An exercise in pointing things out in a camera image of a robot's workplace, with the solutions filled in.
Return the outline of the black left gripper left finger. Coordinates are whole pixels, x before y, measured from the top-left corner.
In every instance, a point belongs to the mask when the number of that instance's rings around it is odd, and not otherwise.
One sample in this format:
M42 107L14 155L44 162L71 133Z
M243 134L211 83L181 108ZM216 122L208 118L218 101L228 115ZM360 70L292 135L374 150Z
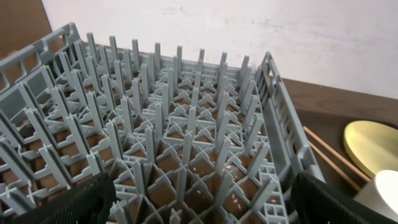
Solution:
M104 224L115 200L114 182L107 173L102 172L45 205L18 216L11 223Z

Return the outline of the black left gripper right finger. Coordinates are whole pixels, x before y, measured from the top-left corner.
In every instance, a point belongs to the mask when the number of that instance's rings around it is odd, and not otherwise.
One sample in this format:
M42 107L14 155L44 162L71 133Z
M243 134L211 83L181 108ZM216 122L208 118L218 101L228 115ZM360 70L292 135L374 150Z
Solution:
M297 174L292 183L291 196L301 223L396 223L329 187L308 172Z

